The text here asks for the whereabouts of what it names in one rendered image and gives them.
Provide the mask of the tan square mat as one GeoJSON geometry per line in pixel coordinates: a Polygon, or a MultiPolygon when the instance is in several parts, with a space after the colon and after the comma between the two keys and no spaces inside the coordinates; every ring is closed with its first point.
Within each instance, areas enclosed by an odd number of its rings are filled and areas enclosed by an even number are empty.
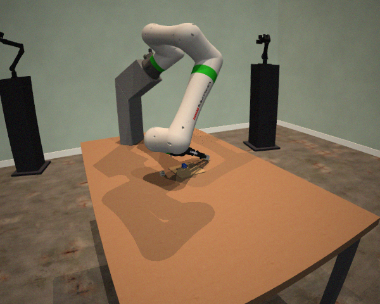
{"type": "Polygon", "coordinates": [[[194,163],[187,163],[187,168],[182,168],[182,165],[169,167],[169,170],[171,170],[174,174],[176,174],[180,178],[189,177],[196,174],[201,174],[206,172],[199,166],[195,165],[194,163]]]}

